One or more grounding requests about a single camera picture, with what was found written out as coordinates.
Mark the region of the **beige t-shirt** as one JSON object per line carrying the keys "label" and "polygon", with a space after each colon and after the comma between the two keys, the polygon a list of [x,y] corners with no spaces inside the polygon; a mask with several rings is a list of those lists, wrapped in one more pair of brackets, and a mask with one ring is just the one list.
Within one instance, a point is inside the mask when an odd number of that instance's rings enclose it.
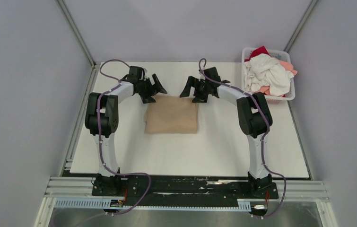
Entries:
{"label": "beige t-shirt", "polygon": [[154,96],[144,115],[147,134],[194,134],[198,132],[199,105],[191,98]]}

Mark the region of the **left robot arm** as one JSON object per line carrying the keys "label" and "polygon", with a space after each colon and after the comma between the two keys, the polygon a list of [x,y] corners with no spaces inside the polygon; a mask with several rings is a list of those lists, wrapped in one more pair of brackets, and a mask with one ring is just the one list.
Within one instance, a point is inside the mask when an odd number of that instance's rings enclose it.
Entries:
{"label": "left robot arm", "polygon": [[116,158],[115,133],[119,126],[119,104],[137,94],[144,104],[154,103],[156,94],[167,94],[156,74],[146,76],[144,68],[130,66],[117,85],[88,96],[84,125],[94,136],[98,149],[99,168],[93,182],[94,196],[117,196],[123,188],[123,174]]}

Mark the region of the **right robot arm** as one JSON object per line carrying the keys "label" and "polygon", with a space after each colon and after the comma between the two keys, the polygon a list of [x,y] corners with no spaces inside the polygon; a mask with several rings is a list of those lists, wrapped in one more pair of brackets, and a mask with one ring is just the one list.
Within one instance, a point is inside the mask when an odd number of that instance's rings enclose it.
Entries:
{"label": "right robot arm", "polygon": [[237,107],[240,129],[249,145],[250,167],[247,190],[253,197],[261,197],[272,184],[271,172],[265,160],[266,136],[272,125],[272,116],[262,93],[249,94],[221,80],[215,67],[200,70],[204,79],[187,78],[180,97],[189,97],[193,88],[194,103],[206,103],[210,95],[228,101]]}

